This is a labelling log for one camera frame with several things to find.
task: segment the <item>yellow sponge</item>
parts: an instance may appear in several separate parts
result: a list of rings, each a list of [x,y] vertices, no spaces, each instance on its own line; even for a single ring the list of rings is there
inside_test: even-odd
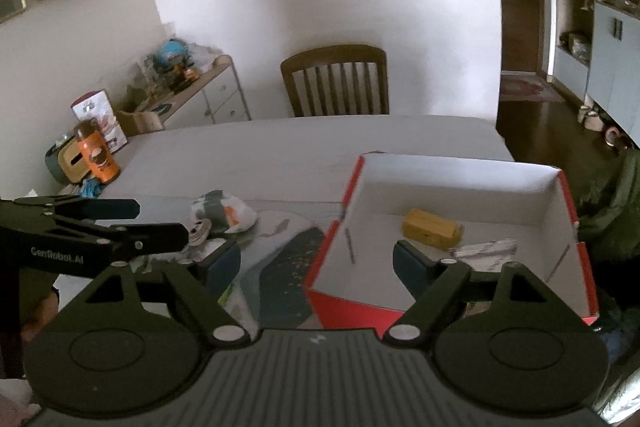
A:
[[[465,227],[455,221],[414,208],[404,217],[402,235],[430,247],[447,250],[462,239]]]

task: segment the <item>cabinet drawer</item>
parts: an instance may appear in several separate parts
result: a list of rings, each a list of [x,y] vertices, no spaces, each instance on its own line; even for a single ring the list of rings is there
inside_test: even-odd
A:
[[[227,100],[213,115],[213,120],[216,123],[246,121],[247,119],[239,91]]]
[[[207,99],[204,93],[198,92],[164,123],[164,128],[166,130],[183,129],[185,127],[201,127],[212,124],[213,119],[211,118],[209,105],[207,105]]]
[[[607,112],[622,129],[630,132],[640,107],[640,21],[628,16],[621,18],[619,45]]]
[[[554,76],[580,100],[584,99],[589,68],[562,48],[556,50]]]
[[[616,37],[618,25],[626,16],[613,8],[596,3],[593,27],[593,52],[587,92],[604,110],[609,110],[611,89],[616,78],[620,55],[620,40]]]
[[[222,104],[230,99],[237,90],[236,78],[231,68],[204,87],[204,93],[207,100],[209,100],[209,107],[213,112],[219,110]]]

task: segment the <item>chair backrest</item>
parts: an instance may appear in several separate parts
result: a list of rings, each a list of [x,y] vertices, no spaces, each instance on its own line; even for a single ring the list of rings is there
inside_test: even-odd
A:
[[[379,48],[317,48],[288,58],[280,69],[296,117],[389,114],[386,54]]]

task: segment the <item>blue fabric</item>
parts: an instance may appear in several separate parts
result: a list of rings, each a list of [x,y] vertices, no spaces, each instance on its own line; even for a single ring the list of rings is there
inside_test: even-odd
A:
[[[100,183],[98,178],[88,178],[82,182],[82,188],[80,189],[80,195],[83,198],[97,198],[102,194],[104,185]]]

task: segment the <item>product box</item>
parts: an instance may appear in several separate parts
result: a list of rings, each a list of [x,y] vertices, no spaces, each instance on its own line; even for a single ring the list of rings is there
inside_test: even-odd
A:
[[[116,119],[106,92],[88,92],[72,103],[71,109],[80,121],[95,120],[112,154],[127,144],[127,137]]]
[[[414,299],[393,270],[394,245],[412,208],[459,222],[460,246],[515,239],[514,261],[545,281],[585,322],[598,316],[588,254],[564,173],[515,162],[370,154],[361,156],[309,270],[305,288],[325,328],[382,334]],[[449,253],[412,242],[438,260]]]

